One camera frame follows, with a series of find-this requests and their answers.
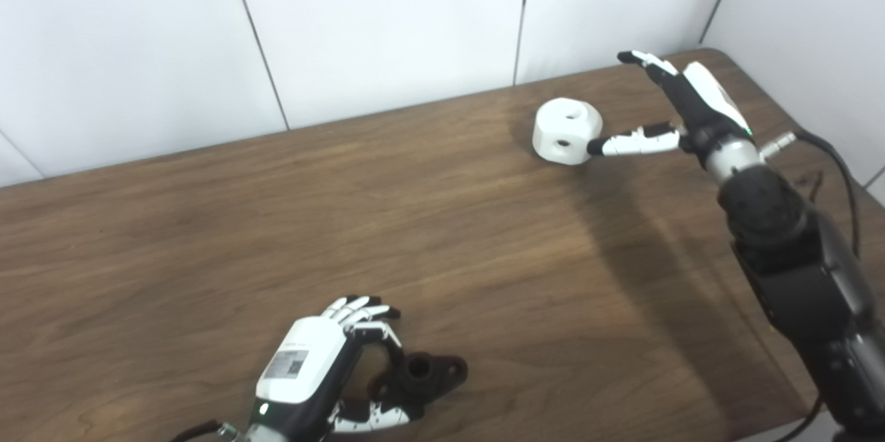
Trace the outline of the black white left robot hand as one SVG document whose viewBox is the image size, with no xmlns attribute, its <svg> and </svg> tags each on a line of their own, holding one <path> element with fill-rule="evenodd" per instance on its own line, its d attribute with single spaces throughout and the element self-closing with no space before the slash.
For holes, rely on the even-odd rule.
<svg viewBox="0 0 885 442">
<path fill-rule="evenodd" d="M 296 320 L 257 381 L 244 440 L 324 441 L 420 420 L 421 407 L 344 398 L 364 347 L 382 345 L 392 365 L 404 360 L 390 326 L 399 316 L 377 296 L 344 296 Z"/>
</svg>

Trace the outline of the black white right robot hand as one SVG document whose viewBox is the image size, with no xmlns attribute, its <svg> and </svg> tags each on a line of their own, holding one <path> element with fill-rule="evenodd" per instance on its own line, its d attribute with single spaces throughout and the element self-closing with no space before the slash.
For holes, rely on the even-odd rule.
<svg viewBox="0 0 885 442">
<path fill-rule="evenodd" d="M 617 54 L 623 64 L 641 66 L 673 105 L 680 123 L 659 122 L 630 132 L 589 140 L 589 156 L 623 156 L 683 151 L 700 162 L 730 142 L 754 142 L 746 118 L 720 82 L 705 66 L 691 62 L 676 69 L 651 53 L 627 50 Z"/>
</svg>

